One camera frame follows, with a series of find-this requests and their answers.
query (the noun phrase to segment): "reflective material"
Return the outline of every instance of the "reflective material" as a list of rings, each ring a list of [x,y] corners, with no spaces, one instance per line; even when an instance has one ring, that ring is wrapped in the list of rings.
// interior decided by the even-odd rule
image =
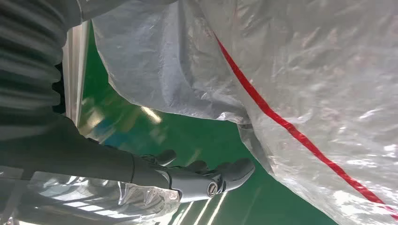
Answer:
[[[2,171],[9,173],[8,168]],[[2,194],[10,190],[12,198],[20,180],[11,176],[0,181]],[[25,186],[19,201],[5,205],[16,206],[10,225],[155,223],[179,206],[176,191],[112,180],[36,172]]]
[[[62,48],[66,116],[75,124],[79,124],[81,112],[88,28],[88,21],[71,28],[67,33],[65,46]]]
[[[221,52],[208,45],[215,44],[212,32],[196,18],[200,10],[192,5],[196,3],[133,0],[96,17],[96,44],[109,83],[133,104],[248,123]]]

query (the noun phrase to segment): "plastic sheet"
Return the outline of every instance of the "plastic sheet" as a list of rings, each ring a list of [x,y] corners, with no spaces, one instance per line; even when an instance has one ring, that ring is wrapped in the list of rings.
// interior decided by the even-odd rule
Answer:
[[[131,103],[239,123],[264,168],[339,224],[396,224],[398,2],[132,1],[93,24]]]
[[[45,172],[24,180],[20,171],[0,168],[0,210],[13,209],[10,225],[154,224],[169,221],[180,204],[172,190]]]

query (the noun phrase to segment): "green epoxy floor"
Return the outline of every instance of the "green epoxy floor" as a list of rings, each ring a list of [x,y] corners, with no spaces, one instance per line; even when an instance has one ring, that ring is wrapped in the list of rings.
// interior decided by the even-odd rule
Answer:
[[[91,28],[79,124],[81,133],[138,155],[174,149],[178,155],[174,165],[187,165],[200,159],[214,168],[221,162],[242,157],[255,161],[231,122],[155,113],[161,122],[124,100],[108,84]],[[228,192],[221,204],[220,200],[220,195],[212,199],[199,220],[206,201],[193,203],[187,213],[190,204],[182,204],[169,224],[335,225],[322,212],[275,181],[257,162],[256,172],[248,182]]]

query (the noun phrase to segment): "red tape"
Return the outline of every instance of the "red tape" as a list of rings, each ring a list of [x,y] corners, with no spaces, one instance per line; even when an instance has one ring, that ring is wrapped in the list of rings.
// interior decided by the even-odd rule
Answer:
[[[239,82],[242,84],[243,88],[247,91],[247,93],[252,97],[255,103],[259,106],[259,108],[271,119],[277,122],[279,125],[284,127],[294,138],[296,138],[301,144],[303,144],[308,150],[312,152],[319,160],[321,160],[324,164],[326,164],[330,169],[332,169],[337,175],[343,178],[351,187],[360,192],[365,198],[374,203],[381,204],[379,207],[384,208],[391,212],[391,216],[398,221],[397,212],[386,205],[379,197],[377,197],[372,191],[367,189],[365,186],[360,184],[358,181],[354,180],[350,177],[340,166],[336,163],[332,162],[328,159],[303,133],[298,131],[293,124],[289,123],[285,119],[283,119],[280,115],[278,115],[275,111],[273,111],[267,102],[261,97],[261,95],[257,92],[257,90],[250,84],[250,82],[246,79],[245,75],[236,65],[230,54],[227,52],[225,47],[222,45],[218,37],[216,36],[218,45],[221,48],[221,51],[227,60],[228,64],[231,66],[232,71],[235,76],[238,78]]]

